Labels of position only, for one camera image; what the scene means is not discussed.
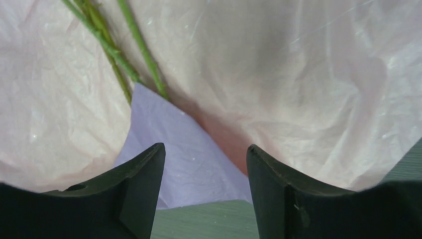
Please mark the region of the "purple flower bouquet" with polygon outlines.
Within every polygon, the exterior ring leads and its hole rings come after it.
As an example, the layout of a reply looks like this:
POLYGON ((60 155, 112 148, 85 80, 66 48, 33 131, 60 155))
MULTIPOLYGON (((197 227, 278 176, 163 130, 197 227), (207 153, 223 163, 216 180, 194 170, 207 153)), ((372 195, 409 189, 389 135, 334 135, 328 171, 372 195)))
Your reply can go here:
MULTIPOLYGON (((62 0, 62 3, 99 41, 127 102, 131 104, 132 93, 129 88, 128 81, 123 77, 122 71, 124 71, 135 83, 144 84, 144 81, 113 40, 108 29, 106 19, 99 11, 100 5, 94 4, 91 0, 62 0)), ((146 41, 135 21, 134 14, 132 13, 129 3, 126 0, 118 0, 117 3, 130 33, 146 63, 148 71, 151 74, 155 87, 158 90, 158 94, 164 99, 169 100, 166 85, 160 78, 159 67, 147 47, 146 41)))

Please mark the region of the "pink purple wrapping paper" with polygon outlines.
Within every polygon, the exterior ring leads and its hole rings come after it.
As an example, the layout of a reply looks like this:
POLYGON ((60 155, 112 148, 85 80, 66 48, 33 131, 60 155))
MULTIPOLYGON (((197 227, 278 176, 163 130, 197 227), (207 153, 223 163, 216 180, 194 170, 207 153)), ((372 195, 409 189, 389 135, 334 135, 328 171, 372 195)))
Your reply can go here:
POLYGON ((64 190, 156 142, 158 209, 250 201, 256 144, 320 181, 380 182, 422 136, 419 0, 131 0, 166 84, 156 94, 115 0, 100 0, 141 75, 129 104, 101 45, 60 0, 0 3, 0 180, 64 190))

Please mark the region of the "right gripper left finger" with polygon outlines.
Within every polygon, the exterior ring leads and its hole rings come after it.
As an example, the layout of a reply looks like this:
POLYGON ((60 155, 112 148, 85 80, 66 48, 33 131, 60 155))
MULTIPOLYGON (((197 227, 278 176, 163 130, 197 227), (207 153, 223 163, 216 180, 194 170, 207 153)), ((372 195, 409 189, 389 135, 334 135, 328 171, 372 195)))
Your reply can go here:
POLYGON ((148 239, 151 237, 165 146, 65 191, 35 193, 0 185, 3 239, 148 239))

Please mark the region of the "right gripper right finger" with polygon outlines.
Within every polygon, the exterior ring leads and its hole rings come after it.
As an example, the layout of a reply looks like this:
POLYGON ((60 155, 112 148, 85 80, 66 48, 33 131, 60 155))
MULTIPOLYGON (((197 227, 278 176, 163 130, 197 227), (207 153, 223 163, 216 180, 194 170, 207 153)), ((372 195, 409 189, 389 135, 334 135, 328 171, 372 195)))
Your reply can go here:
POLYGON ((247 150, 253 207, 262 239, 419 239, 421 181, 390 181, 354 192, 247 150))

